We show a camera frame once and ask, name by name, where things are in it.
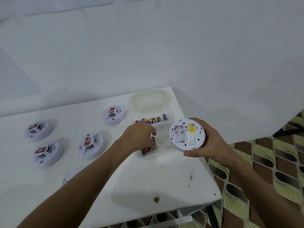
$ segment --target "table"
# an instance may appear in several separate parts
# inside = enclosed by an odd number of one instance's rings
[[[161,89],[168,97],[171,120],[183,119],[170,87]],[[66,172],[91,163],[76,152],[87,133],[100,131],[106,149],[134,123],[130,99],[133,94],[0,118],[0,227],[16,227],[33,209],[63,184]],[[113,104],[126,110],[123,122],[109,126],[102,111]],[[36,120],[47,119],[54,130],[40,142],[23,137],[24,129]],[[57,139],[63,156],[49,168],[33,169],[29,157],[39,144]],[[80,227],[102,227],[178,208],[208,205],[221,193],[202,159],[184,157],[170,142],[158,144],[157,155],[129,156],[114,172]]]

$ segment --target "patterned floor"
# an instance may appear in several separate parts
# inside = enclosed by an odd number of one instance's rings
[[[287,131],[303,128],[303,118],[304,111],[301,111],[282,129]],[[238,142],[230,146],[288,203],[304,214],[304,133],[277,138],[270,136]],[[213,204],[219,226],[223,228],[265,227],[230,170],[211,159],[207,162],[223,195],[221,201]],[[167,212],[112,227],[138,228],[176,217],[176,211]],[[179,228],[211,227],[204,210],[197,211],[192,214],[192,217],[193,222],[179,225]]]

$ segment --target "finger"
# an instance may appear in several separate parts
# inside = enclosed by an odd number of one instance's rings
[[[206,157],[207,151],[204,148],[187,150],[184,152],[184,156],[187,157]]]
[[[157,149],[157,145],[154,142],[152,142],[151,140],[149,141],[148,147],[151,147],[153,149]]]
[[[214,130],[214,128],[211,125],[209,125],[207,122],[205,122],[204,120],[201,120],[199,118],[189,118],[189,119],[198,122],[203,127],[203,129],[207,132]]]
[[[156,136],[156,129],[155,129],[153,126],[151,126],[151,124],[150,124],[150,128],[151,128],[151,133],[152,133],[154,136]]]

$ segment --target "person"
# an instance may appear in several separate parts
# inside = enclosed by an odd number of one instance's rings
[[[185,156],[211,158],[229,168],[237,177],[241,189],[266,227],[299,228],[304,226],[304,217],[301,212],[284,200],[244,159],[236,154],[218,131],[203,120],[190,119],[195,120],[204,128],[206,141],[200,149],[185,151]],[[143,147],[157,148],[156,144],[150,140],[151,133],[155,136],[156,130],[147,123],[138,122],[127,127],[122,136],[103,155],[42,202],[19,224],[18,228],[78,227],[119,165],[131,153]]]

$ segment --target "hand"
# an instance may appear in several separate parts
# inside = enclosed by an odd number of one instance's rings
[[[117,141],[121,143],[129,154],[144,147],[157,149],[156,144],[151,141],[151,133],[154,136],[156,135],[155,128],[148,123],[140,121],[128,126]]]
[[[223,140],[218,131],[212,128],[207,122],[198,118],[189,118],[198,122],[205,130],[206,138],[204,144],[199,149],[187,150],[184,155],[187,157],[208,157],[222,164],[230,166],[238,155]]]

